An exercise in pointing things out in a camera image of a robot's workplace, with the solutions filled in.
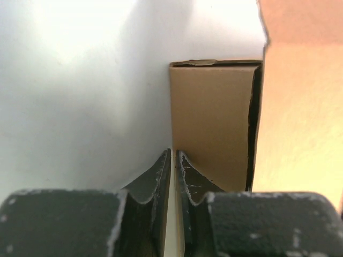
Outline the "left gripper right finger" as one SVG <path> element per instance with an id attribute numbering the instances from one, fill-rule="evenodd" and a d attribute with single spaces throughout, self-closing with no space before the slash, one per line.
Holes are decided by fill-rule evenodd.
<path id="1" fill-rule="evenodd" d="M 342 220 L 314 192 L 225 192 L 175 154 L 184 256 L 342 256 Z"/>

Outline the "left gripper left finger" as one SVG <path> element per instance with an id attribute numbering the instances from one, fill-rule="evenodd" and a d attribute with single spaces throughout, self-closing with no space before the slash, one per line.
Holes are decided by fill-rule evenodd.
<path id="1" fill-rule="evenodd" d="M 1 204 L 1 256 L 163 256 L 171 151 L 117 192 L 35 189 Z"/>

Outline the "brown cardboard box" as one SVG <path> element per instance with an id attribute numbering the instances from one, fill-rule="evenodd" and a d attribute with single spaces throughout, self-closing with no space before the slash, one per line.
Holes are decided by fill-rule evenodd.
<path id="1" fill-rule="evenodd" d="M 174 152 L 225 192 L 314 192 L 342 220 L 342 1 L 258 7 L 262 60 L 170 64 Z"/>

